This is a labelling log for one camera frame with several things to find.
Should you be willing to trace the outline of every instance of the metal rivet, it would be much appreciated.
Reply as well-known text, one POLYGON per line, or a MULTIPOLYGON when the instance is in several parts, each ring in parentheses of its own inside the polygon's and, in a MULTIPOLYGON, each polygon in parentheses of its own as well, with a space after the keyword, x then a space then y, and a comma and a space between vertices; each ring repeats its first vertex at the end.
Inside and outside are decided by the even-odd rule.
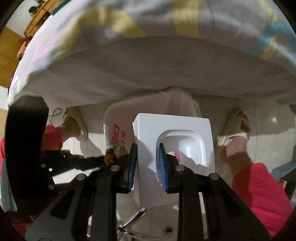
POLYGON ((54 190, 54 185, 48 185, 48 188, 50 189, 50 190, 54 190))
POLYGON ((212 173, 212 174, 210 174, 210 178, 213 179, 213 180, 218 180, 219 175, 217 173, 212 173))
POLYGON ((77 179, 78 181, 82 181, 84 178, 85 178, 85 175, 82 174, 82 173, 80 173, 80 174, 78 174, 78 175, 76 176, 76 179, 77 179))
POLYGON ((114 165, 111 167, 111 171, 114 171, 114 172, 118 171, 119 169, 120 167, 118 165, 114 165))
POLYGON ((177 166, 176 166, 176 170, 179 171, 179 172, 184 171, 184 169, 185 169, 185 167, 182 166, 182 165, 177 165, 177 166))

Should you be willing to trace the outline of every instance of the tile floor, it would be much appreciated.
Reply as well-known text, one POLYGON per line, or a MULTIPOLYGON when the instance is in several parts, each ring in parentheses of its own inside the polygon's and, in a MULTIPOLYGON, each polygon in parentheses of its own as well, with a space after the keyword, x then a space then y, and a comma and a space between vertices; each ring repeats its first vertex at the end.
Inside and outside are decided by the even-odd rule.
MULTIPOLYGON (((269 100, 237 100, 226 98, 195 98, 200 103, 202 117, 209 118, 212 128, 213 142, 226 124, 228 115, 234 107, 242 107, 250 116, 250 140, 247 151, 253 162, 264 163, 268 170, 278 167, 291 160, 293 146, 296 145, 295 116, 288 106, 280 106, 269 100)), ((76 139, 69 139, 64 143, 63 149, 68 149, 73 154, 99 156, 105 152, 103 119, 107 108, 114 102, 104 102, 81 106, 80 112, 89 131, 89 138, 84 143, 76 139)), ((62 123, 62 114, 52 118, 53 124, 62 123)), ((79 170, 69 171, 57 177, 57 182, 70 181, 79 170)), ((216 163, 216 172, 229 184, 231 175, 228 168, 216 163)), ((118 213, 123 220, 132 216, 138 206, 132 194, 118 195, 118 213)), ((176 240, 178 220, 178 207, 176 204, 155 207, 140 220, 133 229, 152 235, 161 235, 166 227, 174 229, 170 240, 176 240)))

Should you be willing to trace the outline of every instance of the beige slipper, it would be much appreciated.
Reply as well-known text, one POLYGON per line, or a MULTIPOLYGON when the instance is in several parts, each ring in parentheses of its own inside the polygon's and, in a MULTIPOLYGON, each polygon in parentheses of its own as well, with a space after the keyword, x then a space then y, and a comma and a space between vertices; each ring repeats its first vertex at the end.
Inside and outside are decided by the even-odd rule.
POLYGON ((232 141, 232 138, 236 136, 241 136, 249 140, 248 133, 241 128, 242 124, 249 128, 249 120, 250 118, 246 111, 241 108, 234 108, 218 140, 217 146, 227 146, 232 141), (241 111, 247 116, 247 119, 238 115, 241 111))
POLYGON ((78 137, 76 137, 76 139, 78 141, 80 141, 80 142, 85 141, 87 139, 88 132, 87 132, 86 126, 85 126, 85 124, 83 122, 83 119, 81 118, 81 115, 80 115, 80 112, 79 112, 78 107, 77 106, 74 106, 74 107, 68 107, 68 108, 66 108, 66 111, 64 113, 63 120, 67 116, 73 118, 78 123, 80 134, 79 134, 78 137))

